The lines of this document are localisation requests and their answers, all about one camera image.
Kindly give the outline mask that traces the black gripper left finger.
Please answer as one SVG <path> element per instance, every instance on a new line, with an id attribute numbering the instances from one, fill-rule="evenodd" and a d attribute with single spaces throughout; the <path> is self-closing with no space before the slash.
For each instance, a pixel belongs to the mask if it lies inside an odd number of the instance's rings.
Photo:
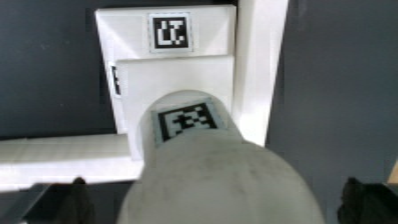
<path id="1" fill-rule="evenodd" d="M 96 224 L 95 204 L 82 177 L 72 183 L 43 185 L 29 200 L 18 224 Z"/>

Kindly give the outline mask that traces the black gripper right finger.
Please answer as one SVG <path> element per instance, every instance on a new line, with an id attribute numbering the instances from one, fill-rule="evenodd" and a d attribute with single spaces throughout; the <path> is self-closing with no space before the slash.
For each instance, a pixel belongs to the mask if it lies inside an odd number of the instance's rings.
<path id="1" fill-rule="evenodd" d="M 349 178 L 338 208 L 340 224 L 398 224 L 398 184 Z"/>

